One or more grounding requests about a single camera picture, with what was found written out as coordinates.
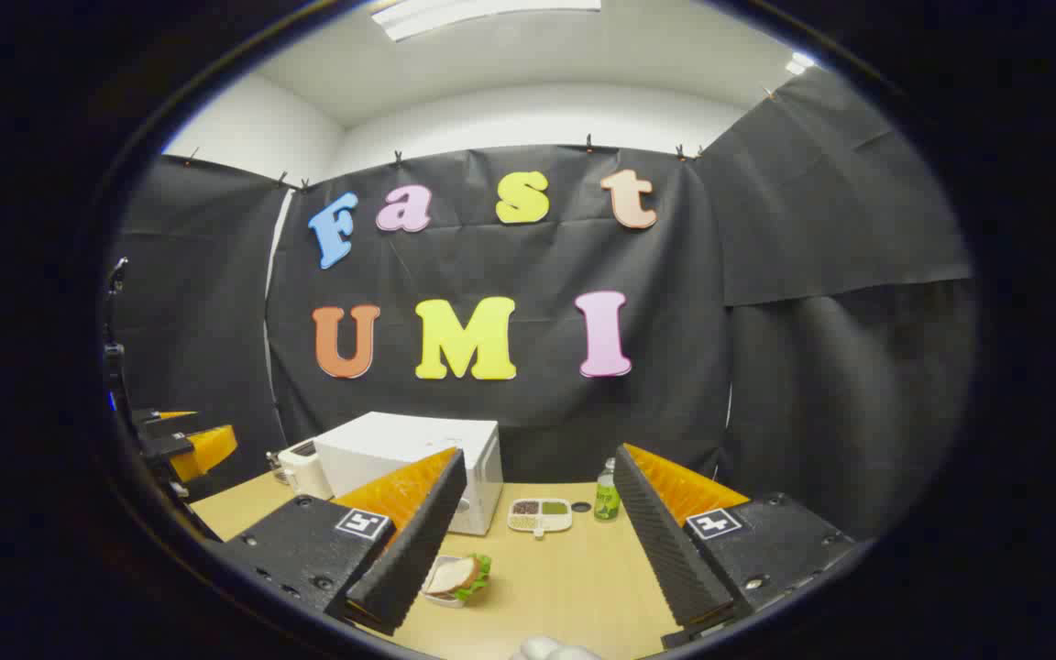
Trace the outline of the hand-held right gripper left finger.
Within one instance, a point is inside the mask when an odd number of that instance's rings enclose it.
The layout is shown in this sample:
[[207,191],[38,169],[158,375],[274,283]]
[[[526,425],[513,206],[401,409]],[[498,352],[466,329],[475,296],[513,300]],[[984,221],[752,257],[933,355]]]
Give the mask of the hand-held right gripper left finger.
[[422,590],[467,485],[448,447],[338,499],[298,494],[211,551],[265,589],[394,634]]

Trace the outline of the white toaster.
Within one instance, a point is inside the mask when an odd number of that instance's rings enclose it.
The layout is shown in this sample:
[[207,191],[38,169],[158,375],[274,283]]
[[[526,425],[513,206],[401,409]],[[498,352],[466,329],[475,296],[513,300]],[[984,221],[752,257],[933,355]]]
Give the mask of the white toaster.
[[278,477],[289,485],[297,496],[329,501],[334,498],[334,489],[317,455],[314,440],[293,445],[275,455]]

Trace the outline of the white sectioned grain plate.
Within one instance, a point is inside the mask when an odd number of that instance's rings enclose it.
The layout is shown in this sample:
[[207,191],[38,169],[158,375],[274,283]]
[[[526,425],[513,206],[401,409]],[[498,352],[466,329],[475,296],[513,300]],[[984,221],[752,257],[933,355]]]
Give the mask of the white sectioned grain plate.
[[520,534],[532,534],[536,538],[560,534],[573,526],[573,506],[568,499],[515,499],[510,505],[506,523]]

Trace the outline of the white microwave oven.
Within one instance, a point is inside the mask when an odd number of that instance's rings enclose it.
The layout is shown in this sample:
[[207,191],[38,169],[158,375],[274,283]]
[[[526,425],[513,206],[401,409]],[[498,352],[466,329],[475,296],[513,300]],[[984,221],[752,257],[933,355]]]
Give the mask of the white microwave oven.
[[499,425],[494,419],[446,419],[372,411],[312,438],[334,496],[389,475],[394,469],[458,448],[467,485],[449,531],[482,536],[499,504]]

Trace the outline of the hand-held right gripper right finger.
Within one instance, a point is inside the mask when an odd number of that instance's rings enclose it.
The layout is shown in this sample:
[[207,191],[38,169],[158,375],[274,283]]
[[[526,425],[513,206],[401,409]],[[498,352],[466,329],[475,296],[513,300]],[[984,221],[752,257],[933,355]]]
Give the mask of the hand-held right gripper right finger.
[[630,444],[616,448],[612,486],[677,623],[665,649],[796,596],[856,545],[785,493],[744,496]]

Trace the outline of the green label drink bottle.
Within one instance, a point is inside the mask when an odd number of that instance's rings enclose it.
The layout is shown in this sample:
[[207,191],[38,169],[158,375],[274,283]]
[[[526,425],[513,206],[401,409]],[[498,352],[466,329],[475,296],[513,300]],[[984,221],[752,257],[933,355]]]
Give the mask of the green label drink bottle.
[[615,484],[615,463],[612,456],[605,459],[596,479],[592,515],[598,521],[615,521],[619,517],[621,498]]

